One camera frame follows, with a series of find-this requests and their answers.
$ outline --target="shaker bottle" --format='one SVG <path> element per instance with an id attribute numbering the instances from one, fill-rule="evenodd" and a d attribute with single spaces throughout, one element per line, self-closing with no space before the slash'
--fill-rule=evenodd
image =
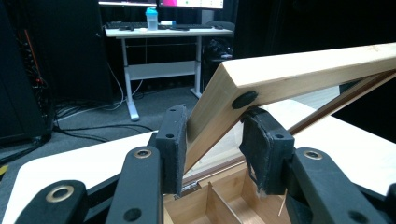
<path id="1" fill-rule="evenodd" d="M 148 18 L 148 30 L 158 30 L 158 12 L 155 7 L 146 9 L 146 17 Z"/>

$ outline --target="computer monitor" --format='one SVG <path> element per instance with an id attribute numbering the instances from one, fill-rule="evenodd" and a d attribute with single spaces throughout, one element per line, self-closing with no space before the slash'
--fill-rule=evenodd
<path id="1" fill-rule="evenodd" d="M 102 7 L 156 7 L 157 0 L 103 0 L 99 1 Z"/>
<path id="2" fill-rule="evenodd" d="M 159 7 L 223 9 L 224 0 L 159 0 Z"/>

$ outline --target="wooden compartment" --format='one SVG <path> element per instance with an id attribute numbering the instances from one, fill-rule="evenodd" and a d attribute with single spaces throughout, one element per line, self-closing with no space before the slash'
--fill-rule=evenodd
<path id="1" fill-rule="evenodd" d="M 180 199 L 165 199 L 165 223 L 290 223 L 283 196 L 259 198 L 246 165 L 198 184 Z"/>

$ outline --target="white tabletop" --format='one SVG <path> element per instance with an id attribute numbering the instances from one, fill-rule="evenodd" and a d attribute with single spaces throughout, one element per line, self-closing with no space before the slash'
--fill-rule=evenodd
<path id="1" fill-rule="evenodd" d="M 314 111 L 291 100 L 264 108 L 286 129 Z M 389 185 L 396 183 L 396 144 L 390 141 L 333 117 L 321 120 L 294 137 L 296 148 L 313 147 L 328 153 L 352 182 L 367 189 L 385 195 Z M 19 170 L 3 223 L 14 223 L 33 197 L 56 181 L 76 179 L 89 189 L 116 175 L 127 152 L 145 146 L 149 138 L 150 133 L 143 133 L 26 163 Z"/>
<path id="2" fill-rule="evenodd" d="M 216 36 L 232 35 L 230 30 L 212 29 L 190 29 L 189 31 L 175 30 L 156 30 L 148 31 L 147 29 L 134 29 L 133 31 L 120 31 L 118 29 L 106 29 L 107 37 L 116 38 L 149 38 L 149 37 L 181 37 L 181 36 Z"/>

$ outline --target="white desk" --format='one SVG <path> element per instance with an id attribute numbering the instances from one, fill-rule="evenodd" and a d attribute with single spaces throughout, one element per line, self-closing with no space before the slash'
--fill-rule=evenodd
<path id="1" fill-rule="evenodd" d="M 107 37 L 116 37 L 120 39 L 122 45 L 122 57 L 125 73 L 125 83 L 127 91 L 127 105 L 131 120 L 139 120 L 139 115 L 132 98 L 131 80 L 149 79 L 157 77 L 176 77 L 183 75 L 195 74 L 195 85 L 191 89 L 197 97 L 201 96 L 201 52 L 202 36 L 232 35 L 230 30 L 217 29 L 190 29 L 189 31 L 157 30 L 142 31 L 135 29 L 133 31 L 106 30 Z M 125 39 L 128 38 L 153 38 L 153 37 L 185 37 L 196 36 L 196 57 L 195 61 L 178 62 L 178 63 L 151 63 L 129 65 L 126 53 Z"/>
<path id="2" fill-rule="evenodd" d="M 286 129 L 314 111 L 291 100 L 264 108 Z M 235 126 L 200 160 L 198 166 L 213 165 L 209 161 L 215 157 L 232 158 L 235 153 L 240 153 L 237 149 L 240 133 L 240 126 Z M 396 144 L 390 141 L 333 117 L 315 123 L 294 137 L 296 148 L 313 147 L 326 152 L 352 182 L 367 189 L 385 195 L 389 185 L 396 183 Z M 145 146 L 149 138 L 150 133 L 139 134 L 24 164 L 18 172 L 3 223 L 14 223 L 21 210 L 49 184 L 76 179 L 89 189 L 118 174 L 128 151 Z"/>

